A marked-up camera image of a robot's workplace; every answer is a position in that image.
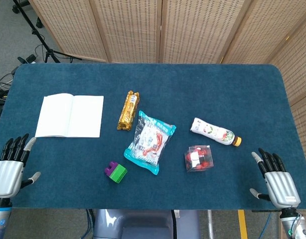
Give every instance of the table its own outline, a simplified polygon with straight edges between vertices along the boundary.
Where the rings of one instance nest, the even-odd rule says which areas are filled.
[[[157,176],[123,157],[134,137],[117,130],[126,94],[140,93],[138,109],[177,129],[164,149]],[[266,193],[251,156],[262,147],[278,153],[306,208],[306,161],[282,77],[272,65],[26,64],[17,70],[0,119],[0,152],[10,137],[33,136],[44,96],[103,95],[100,138],[39,138],[24,178],[41,177],[13,199],[15,207],[106,209],[273,209],[255,199]],[[225,146],[189,131],[194,117],[241,136]],[[187,173],[184,153],[210,145],[214,167]],[[105,174],[110,161],[128,173],[116,184]]]

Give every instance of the open notebook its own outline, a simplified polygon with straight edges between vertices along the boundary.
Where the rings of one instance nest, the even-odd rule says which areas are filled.
[[[100,137],[103,96],[43,98],[35,137]]]

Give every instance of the purple block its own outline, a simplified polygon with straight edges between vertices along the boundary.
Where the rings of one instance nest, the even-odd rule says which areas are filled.
[[[113,161],[110,162],[109,167],[105,169],[106,175],[110,176],[113,173],[113,171],[116,169],[117,166],[118,166],[118,163],[113,162]]]

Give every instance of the white plastic bottle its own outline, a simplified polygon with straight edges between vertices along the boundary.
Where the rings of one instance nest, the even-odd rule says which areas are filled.
[[[202,134],[224,145],[232,144],[238,147],[242,142],[242,138],[235,136],[232,131],[212,125],[210,123],[206,123],[199,118],[194,119],[190,130],[193,133]]]

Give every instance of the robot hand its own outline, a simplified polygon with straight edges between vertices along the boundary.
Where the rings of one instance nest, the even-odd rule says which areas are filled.
[[[36,172],[27,180],[22,180],[23,169],[27,163],[31,148],[36,141],[33,137],[25,145],[29,134],[12,138],[7,141],[2,149],[0,156],[0,198],[9,199],[14,197],[25,186],[33,184],[40,176],[40,172]]]
[[[277,154],[271,155],[261,148],[259,148],[259,152],[263,159],[255,152],[252,152],[252,156],[265,179],[268,195],[258,193],[253,188],[250,189],[251,193],[258,199],[272,201],[278,209],[296,208],[301,200],[293,178],[290,173],[286,172],[281,158]]]
[[[281,210],[280,219],[289,239],[306,239],[306,222],[301,213],[296,211],[301,202],[293,178],[286,172],[281,158],[259,148],[262,158],[255,152],[252,156],[265,179],[268,194],[262,194],[251,188],[255,198],[271,201]]]

